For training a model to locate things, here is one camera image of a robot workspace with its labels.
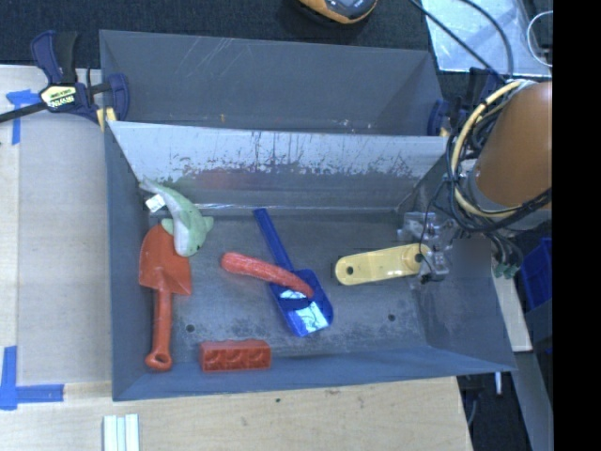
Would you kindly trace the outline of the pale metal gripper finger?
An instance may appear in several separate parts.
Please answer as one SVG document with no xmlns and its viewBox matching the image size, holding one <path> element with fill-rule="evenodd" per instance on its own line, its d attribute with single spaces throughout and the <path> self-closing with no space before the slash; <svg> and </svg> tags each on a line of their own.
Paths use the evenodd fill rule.
<svg viewBox="0 0 601 451">
<path fill-rule="evenodd" d="M 438 238 L 438 216 L 435 212 L 412 211 L 404 214 L 398 229 L 398 240 L 406 243 L 429 243 Z"/>
<path fill-rule="evenodd" d="M 447 277 L 447 259 L 441 251 L 422 251 L 419 277 L 422 283 L 439 282 Z"/>
</svg>

